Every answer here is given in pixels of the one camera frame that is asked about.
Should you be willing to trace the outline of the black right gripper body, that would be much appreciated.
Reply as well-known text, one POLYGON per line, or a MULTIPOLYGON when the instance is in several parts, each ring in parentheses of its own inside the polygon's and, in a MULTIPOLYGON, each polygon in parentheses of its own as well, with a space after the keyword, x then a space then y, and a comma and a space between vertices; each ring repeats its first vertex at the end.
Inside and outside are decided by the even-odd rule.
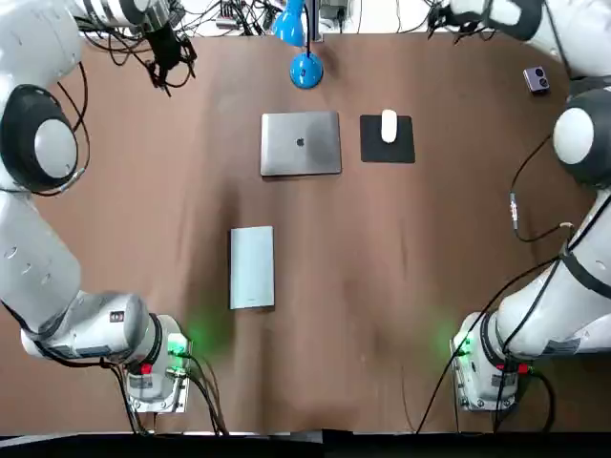
POLYGON ((428 13, 428 34, 433 34, 438 29, 453 31, 458 27, 459 22, 449 5, 444 6, 442 2, 431 3, 428 13))

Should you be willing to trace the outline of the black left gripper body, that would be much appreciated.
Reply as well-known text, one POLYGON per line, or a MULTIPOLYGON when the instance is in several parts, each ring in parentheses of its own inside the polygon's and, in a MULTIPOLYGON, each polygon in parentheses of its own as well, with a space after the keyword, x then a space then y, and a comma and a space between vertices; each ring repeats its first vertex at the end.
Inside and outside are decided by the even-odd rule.
POLYGON ((187 62, 186 55, 182 53, 182 43, 177 38, 170 22, 166 22, 158 29, 145 31, 144 37, 150 45, 154 57, 152 60, 145 61, 147 68, 154 68, 155 66, 174 68, 179 63, 187 62))

